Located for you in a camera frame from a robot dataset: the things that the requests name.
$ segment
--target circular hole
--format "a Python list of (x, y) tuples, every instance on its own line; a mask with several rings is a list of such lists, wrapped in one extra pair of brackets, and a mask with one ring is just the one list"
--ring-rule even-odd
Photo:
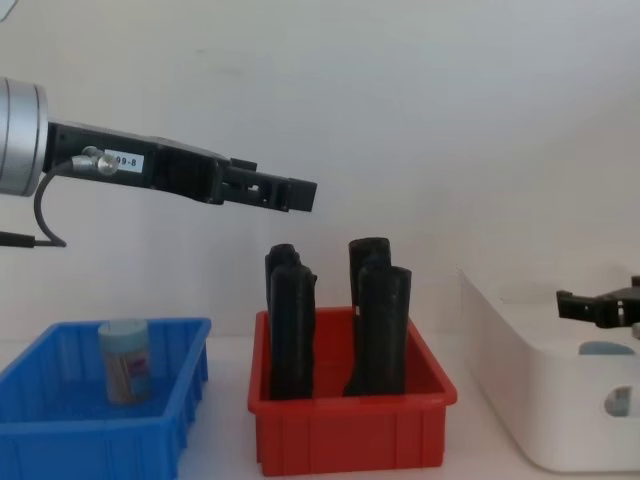
[(631, 407), (631, 387), (618, 387), (604, 401), (604, 409), (612, 417), (628, 417)]

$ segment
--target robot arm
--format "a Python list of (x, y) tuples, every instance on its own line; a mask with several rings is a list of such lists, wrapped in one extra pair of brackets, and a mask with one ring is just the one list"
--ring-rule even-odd
[[(42, 172), (47, 176), (38, 187)], [(312, 182), (258, 173), (252, 162), (169, 140), (51, 121), (41, 87), (0, 77), (0, 194), (31, 196), (38, 189), (34, 207), (42, 228), (38, 203), (53, 175), (283, 212), (310, 212), (317, 188)], [(8, 237), (3, 238), (0, 245), (6, 246)]]

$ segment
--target white wall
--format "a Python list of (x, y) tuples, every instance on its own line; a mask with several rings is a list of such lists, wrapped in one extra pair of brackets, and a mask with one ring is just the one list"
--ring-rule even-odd
[[(457, 265), (640, 245), (639, 15), (634, 0), (20, 0), (0, 74), (44, 85), (54, 116), (319, 189), (312, 214), (287, 215), (56, 180), (46, 216), (69, 247), (0, 250), (0, 332), (206, 315), (249, 333), (272, 244), (297, 245), (319, 304), (345, 304), (346, 244), (371, 234), (413, 269), (414, 318), (446, 328)], [(31, 202), (3, 197), (0, 227), (36, 232)]]

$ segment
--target black clamp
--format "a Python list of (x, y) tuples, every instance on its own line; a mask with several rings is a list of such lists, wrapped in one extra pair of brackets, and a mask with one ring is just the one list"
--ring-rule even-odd
[(257, 172), (257, 164), (232, 158), (218, 163), (210, 203), (225, 201), (288, 212), (310, 212), (317, 184)]
[(631, 278), (631, 287), (595, 297), (556, 292), (560, 318), (595, 323), (599, 328), (630, 327), (640, 322), (640, 276)]

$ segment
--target blue plastic bin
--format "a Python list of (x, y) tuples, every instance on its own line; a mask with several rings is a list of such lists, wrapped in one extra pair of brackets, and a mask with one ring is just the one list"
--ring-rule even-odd
[(98, 327), (49, 328), (0, 374), (1, 480), (173, 480), (207, 380), (207, 319), (149, 321), (153, 397), (111, 405)]

